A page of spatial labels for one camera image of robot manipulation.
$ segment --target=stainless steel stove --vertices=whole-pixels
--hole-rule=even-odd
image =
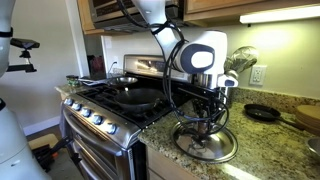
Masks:
[[[117,94],[131,89],[162,90],[162,56],[126,55],[124,77],[137,78],[126,86],[101,85],[68,96],[62,104],[63,136],[69,136],[70,157],[88,179],[146,179],[145,147],[138,134],[171,112],[161,100],[153,108],[135,113],[119,106]],[[191,76],[174,71],[172,94],[176,105],[189,100],[179,88],[191,83]]]

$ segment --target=upper cabinet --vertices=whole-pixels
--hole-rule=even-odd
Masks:
[[[81,26],[83,33],[85,35],[90,34],[100,34],[100,35],[123,35],[128,33],[123,32],[114,32],[114,31],[106,31],[104,29],[96,29],[93,25],[91,20],[91,14],[89,9],[89,0],[77,0],[78,1],[78,8],[79,8],[79,15],[81,20]]]
[[[240,15],[319,4],[320,0],[186,0],[184,21],[202,27],[240,24]]]

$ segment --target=wooden cabinet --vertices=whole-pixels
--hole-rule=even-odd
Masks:
[[[147,164],[149,180],[199,179],[149,147],[147,147]]]
[[[202,27],[240,24],[240,15],[319,4],[320,0],[186,0],[184,21]]]
[[[83,34],[85,35],[101,34],[101,35],[110,35],[110,36],[128,34],[124,32],[113,32],[113,31],[106,31],[104,29],[96,29],[91,19],[89,0],[77,0],[77,1],[78,1],[78,9],[79,9],[79,15],[80,15]]]

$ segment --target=over-the-range microwave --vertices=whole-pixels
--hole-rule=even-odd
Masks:
[[[131,0],[122,0],[130,15],[139,23],[145,24]],[[91,18],[95,28],[112,31],[140,32],[147,29],[138,27],[122,14],[117,0],[89,0]],[[183,22],[184,0],[166,0],[166,14],[179,27],[191,26]]]

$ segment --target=wall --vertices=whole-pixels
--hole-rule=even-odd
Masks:
[[[207,29],[228,35],[229,56],[242,46],[250,45],[259,50],[257,64],[268,66],[264,85],[249,85],[248,69],[240,74],[240,87],[320,99],[320,19],[253,24],[251,27],[182,28],[182,32],[192,41]],[[149,32],[105,39],[108,68],[115,57],[122,58],[127,53],[161,54]]]
[[[13,11],[14,37],[40,42],[32,49],[35,73],[7,72],[0,79],[0,97],[16,112],[22,127],[58,122],[60,94],[55,86],[68,74],[79,74],[64,0],[17,0]],[[24,64],[21,49],[11,46],[10,64]]]

